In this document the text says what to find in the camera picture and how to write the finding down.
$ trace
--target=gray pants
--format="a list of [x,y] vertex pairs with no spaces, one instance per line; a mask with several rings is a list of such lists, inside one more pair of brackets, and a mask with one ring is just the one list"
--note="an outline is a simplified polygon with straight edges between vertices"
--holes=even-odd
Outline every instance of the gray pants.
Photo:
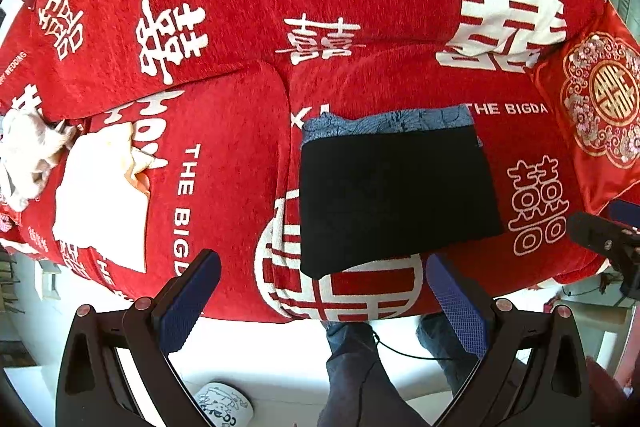
[[[465,351],[444,314],[423,317],[417,334],[432,356],[456,359],[439,362],[456,394],[478,359]],[[332,350],[326,363],[329,399],[318,427],[429,426],[389,380],[367,323],[334,323],[327,339]]]

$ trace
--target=red satin pillow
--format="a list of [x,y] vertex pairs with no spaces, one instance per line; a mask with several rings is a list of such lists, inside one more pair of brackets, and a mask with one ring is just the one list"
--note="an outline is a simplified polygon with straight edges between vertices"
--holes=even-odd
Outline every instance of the red satin pillow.
[[640,47],[607,2],[531,74],[569,147],[585,209],[599,214],[640,181]]

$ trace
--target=red blanket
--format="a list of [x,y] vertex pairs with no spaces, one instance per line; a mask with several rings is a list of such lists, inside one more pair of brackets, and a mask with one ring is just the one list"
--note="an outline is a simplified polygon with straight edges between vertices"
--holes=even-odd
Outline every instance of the red blanket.
[[22,237],[129,298],[154,295],[212,248],[224,273],[210,317],[432,312],[419,255],[320,282],[300,273],[300,129],[325,110],[468,103],[508,232],[444,250],[492,295],[591,275],[602,260],[565,236],[566,215],[583,208],[571,158],[523,73],[601,12],[602,0],[37,0],[0,49],[2,107],[91,116],[84,131],[137,121],[134,144],[166,165],[147,171],[146,273],[55,243],[63,164],[22,214]]

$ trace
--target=folded white cloth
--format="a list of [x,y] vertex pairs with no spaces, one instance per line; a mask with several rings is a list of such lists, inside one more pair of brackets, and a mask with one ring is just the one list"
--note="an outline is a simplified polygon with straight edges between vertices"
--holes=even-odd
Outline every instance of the folded white cloth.
[[144,273],[149,191],[142,171],[155,158],[131,146],[133,132],[122,123],[76,140],[56,191],[53,237]]
[[2,121],[0,192],[21,212],[47,185],[62,150],[70,146],[76,128],[62,121],[53,129],[32,108],[10,109]]

